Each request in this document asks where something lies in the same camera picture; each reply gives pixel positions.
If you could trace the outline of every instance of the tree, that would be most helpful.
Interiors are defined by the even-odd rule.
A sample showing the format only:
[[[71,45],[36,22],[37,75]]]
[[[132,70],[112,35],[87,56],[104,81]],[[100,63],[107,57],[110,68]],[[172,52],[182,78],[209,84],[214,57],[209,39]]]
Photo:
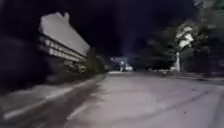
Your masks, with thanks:
[[[87,61],[85,63],[86,70],[89,73],[103,73],[105,72],[105,68],[103,63],[100,60],[100,56],[96,55],[95,49],[90,48],[87,52]]]
[[[147,47],[129,59],[135,69],[170,69],[176,60],[176,25],[153,33]]]
[[[222,0],[203,1],[199,6],[192,42],[195,72],[210,74],[210,72],[224,71],[221,65],[224,60],[223,7]]]

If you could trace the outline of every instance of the night sky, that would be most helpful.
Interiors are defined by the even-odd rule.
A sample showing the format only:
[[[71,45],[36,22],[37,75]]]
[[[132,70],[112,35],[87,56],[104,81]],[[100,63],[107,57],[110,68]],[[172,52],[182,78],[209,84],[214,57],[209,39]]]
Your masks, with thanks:
[[[99,53],[128,55],[172,19],[193,18],[193,0],[68,0],[71,23]]]
[[[7,0],[5,5],[9,8],[0,21],[4,32],[32,40],[41,15],[67,11],[81,36],[98,53],[109,56],[138,51],[150,33],[173,19],[194,18],[196,12],[193,0]]]

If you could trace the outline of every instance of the white building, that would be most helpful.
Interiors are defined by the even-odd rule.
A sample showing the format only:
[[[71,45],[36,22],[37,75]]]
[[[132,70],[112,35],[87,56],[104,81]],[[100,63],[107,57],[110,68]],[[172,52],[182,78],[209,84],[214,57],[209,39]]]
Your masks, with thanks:
[[[90,46],[72,28],[69,23],[69,14],[63,16],[57,12],[41,18],[41,40],[50,55],[60,58],[80,61],[85,59]]]

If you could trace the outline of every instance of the road marking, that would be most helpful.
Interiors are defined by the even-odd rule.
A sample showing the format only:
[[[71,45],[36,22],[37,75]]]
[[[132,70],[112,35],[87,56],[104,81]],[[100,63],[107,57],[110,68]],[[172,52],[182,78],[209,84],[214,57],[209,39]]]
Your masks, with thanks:
[[[54,93],[46,96],[46,100],[51,100],[51,99],[55,99],[55,98],[58,98],[64,94],[67,94],[69,92],[71,92],[74,88],[65,88],[65,89],[62,89],[62,90],[58,90],[58,91],[55,91]]]
[[[111,71],[108,74],[124,74],[124,72],[120,72],[120,71]]]
[[[81,112],[83,112],[84,110],[86,110],[88,107],[87,104],[84,104],[82,106],[80,106],[79,108],[75,109],[68,117],[67,120],[71,120],[73,117],[75,117],[76,115],[80,114]]]
[[[14,110],[14,111],[8,112],[8,113],[4,114],[4,119],[5,120],[9,120],[11,118],[17,117],[17,116],[19,116],[21,114],[26,113],[27,111],[30,111],[30,110],[32,110],[34,108],[39,107],[40,105],[42,105],[42,104],[44,104],[46,102],[47,101],[39,101],[39,102],[37,102],[35,104],[32,104],[32,105],[27,106],[27,107],[24,107],[22,109],[18,109],[18,110]]]

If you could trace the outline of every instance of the road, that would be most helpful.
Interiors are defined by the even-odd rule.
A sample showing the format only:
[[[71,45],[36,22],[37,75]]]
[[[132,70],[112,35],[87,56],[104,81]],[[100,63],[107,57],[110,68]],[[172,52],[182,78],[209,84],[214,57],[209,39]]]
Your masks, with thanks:
[[[223,128],[221,86],[144,74],[110,74],[63,128]]]

